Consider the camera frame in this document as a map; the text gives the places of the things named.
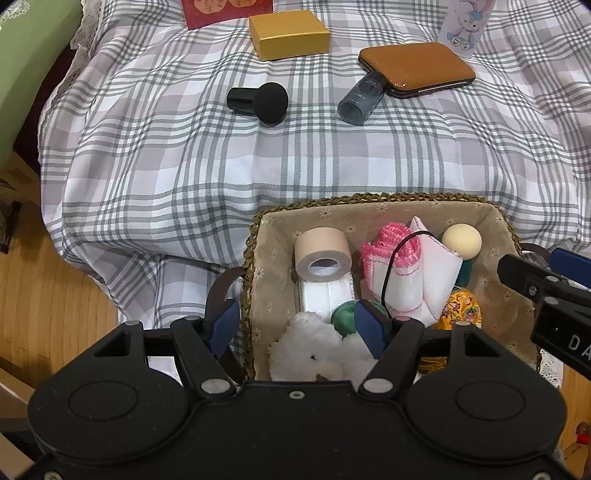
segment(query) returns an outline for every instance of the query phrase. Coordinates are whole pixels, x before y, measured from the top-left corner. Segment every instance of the green round object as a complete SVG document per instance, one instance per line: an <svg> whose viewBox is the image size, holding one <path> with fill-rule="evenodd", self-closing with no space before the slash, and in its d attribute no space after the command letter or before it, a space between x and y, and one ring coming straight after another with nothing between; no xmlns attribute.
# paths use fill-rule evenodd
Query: green round object
<svg viewBox="0 0 591 480"><path fill-rule="evenodd" d="M349 300L339 305L330 318L330 322L335 326L335 330L343 337L346 337L351 333L357 333L357 330L355 330L355 304L358 301L359 300ZM388 312L382 307L381 303L373 300L370 303L381 313L388 315Z"/></svg>

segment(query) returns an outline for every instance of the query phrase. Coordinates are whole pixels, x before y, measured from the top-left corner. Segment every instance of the white plush toy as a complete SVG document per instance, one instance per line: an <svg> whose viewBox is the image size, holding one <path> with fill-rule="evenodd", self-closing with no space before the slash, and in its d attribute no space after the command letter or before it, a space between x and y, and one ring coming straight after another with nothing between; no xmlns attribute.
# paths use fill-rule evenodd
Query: white plush toy
<svg viewBox="0 0 591 480"><path fill-rule="evenodd" d="M282 337L269 347L274 381L351 380L357 390L375 364L358 333L343 338L312 312L295 315Z"/></svg>

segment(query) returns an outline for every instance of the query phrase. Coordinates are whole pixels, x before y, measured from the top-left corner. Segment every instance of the basket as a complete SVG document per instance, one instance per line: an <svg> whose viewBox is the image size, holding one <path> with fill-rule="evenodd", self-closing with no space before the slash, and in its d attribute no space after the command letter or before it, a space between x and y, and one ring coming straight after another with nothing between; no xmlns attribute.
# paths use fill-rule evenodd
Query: basket
<svg viewBox="0 0 591 480"><path fill-rule="evenodd" d="M537 350L530 341L532 302L502 285L496 274L503 255L521 255L519 239L501 208L467 194L367 193L277 206L256 215L246 242L242 290L241 329L248 377L270 379L268 348L298 312L294 244L301 232L319 226L343 231L349 241L358 292L363 298L372 298L362 279L358 248L373 239L386 223L407 223L413 216L419 216L435 235L455 223L468 223L478 229L482 250L474 261L468 289L480 304L482 328L535 367Z"/></svg>

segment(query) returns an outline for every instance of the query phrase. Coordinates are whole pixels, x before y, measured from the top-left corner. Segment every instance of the brown leather wallet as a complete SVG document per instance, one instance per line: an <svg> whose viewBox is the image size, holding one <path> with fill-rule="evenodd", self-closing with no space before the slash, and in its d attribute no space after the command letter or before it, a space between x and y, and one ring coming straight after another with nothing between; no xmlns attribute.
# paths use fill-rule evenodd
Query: brown leather wallet
<svg viewBox="0 0 591 480"><path fill-rule="evenodd" d="M386 77L387 93L410 98L470 85L476 78L460 57L441 43L407 43L364 48L359 62Z"/></svg>

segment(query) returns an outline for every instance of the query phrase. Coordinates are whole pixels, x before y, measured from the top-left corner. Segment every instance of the red packet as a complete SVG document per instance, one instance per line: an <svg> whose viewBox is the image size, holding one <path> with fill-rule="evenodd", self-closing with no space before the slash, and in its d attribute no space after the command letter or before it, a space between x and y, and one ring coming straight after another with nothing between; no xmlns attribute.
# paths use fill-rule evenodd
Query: red packet
<svg viewBox="0 0 591 480"><path fill-rule="evenodd" d="M273 0L182 0L187 28L273 12Z"/></svg>

